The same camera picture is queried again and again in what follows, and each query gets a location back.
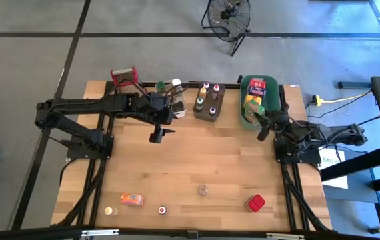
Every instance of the green bowl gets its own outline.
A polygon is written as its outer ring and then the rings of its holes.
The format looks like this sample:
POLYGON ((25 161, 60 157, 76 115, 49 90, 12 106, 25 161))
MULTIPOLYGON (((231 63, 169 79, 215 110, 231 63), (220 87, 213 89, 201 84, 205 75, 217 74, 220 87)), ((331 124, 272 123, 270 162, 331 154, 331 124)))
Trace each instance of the green bowl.
POLYGON ((248 75, 242 78, 241 82, 241 92, 240 92, 240 98, 239 98, 239 118, 241 120, 242 128, 245 130, 260 130, 261 126, 258 124, 257 126, 252 125, 250 122, 246 121, 244 116, 244 110, 242 110, 243 103, 245 102, 245 96, 247 93, 247 88, 249 85, 249 81, 252 78, 262 78, 264 79, 266 83, 266 94, 263 97, 263 101, 261 102, 261 105, 264 107, 265 110, 268 111, 274 111, 274 110, 280 110, 281 104, 280 104, 280 98, 279 98, 279 86, 277 84, 277 81, 270 77, 270 76, 264 76, 264 75, 248 75))

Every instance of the black fan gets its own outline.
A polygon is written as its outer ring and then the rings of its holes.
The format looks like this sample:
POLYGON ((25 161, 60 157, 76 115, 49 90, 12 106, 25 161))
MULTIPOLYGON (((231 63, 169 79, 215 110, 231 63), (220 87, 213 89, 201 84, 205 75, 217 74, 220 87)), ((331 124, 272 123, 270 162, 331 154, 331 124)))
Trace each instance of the black fan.
POLYGON ((201 24, 204 29, 212 29, 219 39, 236 42, 231 52, 233 56, 249 32, 250 11, 249 0, 209 0, 201 24), (208 14, 209 27, 203 25, 206 14, 208 14))

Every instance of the small orange package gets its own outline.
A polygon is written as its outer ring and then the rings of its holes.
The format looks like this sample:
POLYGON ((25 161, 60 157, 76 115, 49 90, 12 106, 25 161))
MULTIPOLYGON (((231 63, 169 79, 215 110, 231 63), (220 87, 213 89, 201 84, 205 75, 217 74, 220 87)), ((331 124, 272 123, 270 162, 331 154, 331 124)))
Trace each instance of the small orange package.
POLYGON ((144 197, 139 194, 122 193, 121 204, 142 206, 144 204, 144 197))

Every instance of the gray floor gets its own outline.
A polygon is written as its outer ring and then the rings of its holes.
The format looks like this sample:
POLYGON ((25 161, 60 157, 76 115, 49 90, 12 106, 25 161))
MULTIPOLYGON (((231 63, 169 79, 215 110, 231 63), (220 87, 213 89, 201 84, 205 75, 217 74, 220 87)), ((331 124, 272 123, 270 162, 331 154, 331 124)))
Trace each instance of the gray floor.
MULTIPOLYGON (((83 2, 20 0, 10 4, 0 0, 0 31, 74 31, 83 2)), ((203 0, 93 0, 83 31, 202 32, 199 24, 205 4, 203 0)), ((364 1, 252 0, 251 10, 253 32, 380 33, 369 3, 364 1)), ((0 230, 8 228, 39 137, 33 123, 35 104, 55 92, 70 42, 0 39, 0 230)), ((338 90, 336 83, 367 81, 380 75, 380 39, 246 39, 234 57, 227 55, 230 50, 231 44, 216 38, 81 39, 63 96, 79 98, 86 81, 108 80, 110 69, 131 65, 144 81, 178 77, 234 83, 239 75, 271 75, 281 84, 300 85, 306 101, 313 94, 336 99, 363 93, 338 90)), ((311 114, 320 115, 337 106, 340 104, 312 107, 311 114)), ((377 114, 370 95, 311 121, 345 125, 377 114)), ((380 147, 380 121, 365 128, 369 142, 360 149, 380 147)), ((64 159, 64 148, 50 142, 24 227, 49 225, 64 159)), ((328 201, 328 205, 339 232, 362 235, 366 226, 377 224, 366 221, 367 216, 375 216, 375 210, 366 204, 346 203, 351 213, 347 215, 340 214, 336 202, 328 201)))

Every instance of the wooden table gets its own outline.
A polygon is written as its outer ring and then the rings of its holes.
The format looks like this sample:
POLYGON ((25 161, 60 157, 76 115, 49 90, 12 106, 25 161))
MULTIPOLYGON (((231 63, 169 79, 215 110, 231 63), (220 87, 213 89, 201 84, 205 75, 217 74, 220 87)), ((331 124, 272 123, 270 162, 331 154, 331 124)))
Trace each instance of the wooden table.
MULTIPOLYGON (((89 81, 84 98, 100 98, 105 81, 89 81)), ((108 160, 96 220, 98 227, 144 229, 199 229, 236 231, 290 231, 280 165, 275 160, 274 134, 257 140, 256 131, 245 131, 238 118, 239 90, 227 89, 221 115, 211 123, 195 119, 193 103, 197 89, 185 92, 187 114, 164 126, 176 130, 161 144, 149 142, 153 126, 134 119, 116 119, 114 149, 108 160), (206 197, 197 194, 208 187, 206 197), (142 194, 143 207, 120 204, 123 192, 142 194), (266 204, 258 213, 243 204, 260 194, 266 204), (166 216, 157 212, 168 208, 166 216), (104 208, 117 207, 118 216, 104 208)), ((306 119, 299 86, 285 85, 295 119, 306 119)), ((98 115, 80 115, 78 123, 96 128, 98 115)), ((77 160, 65 171, 52 223, 66 216, 82 194, 88 160, 77 160)), ((300 164, 305 200, 323 224, 331 227, 319 172, 300 164)), ((301 218, 294 200, 295 218, 301 218)), ((84 223, 89 221, 89 201, 84 223)))

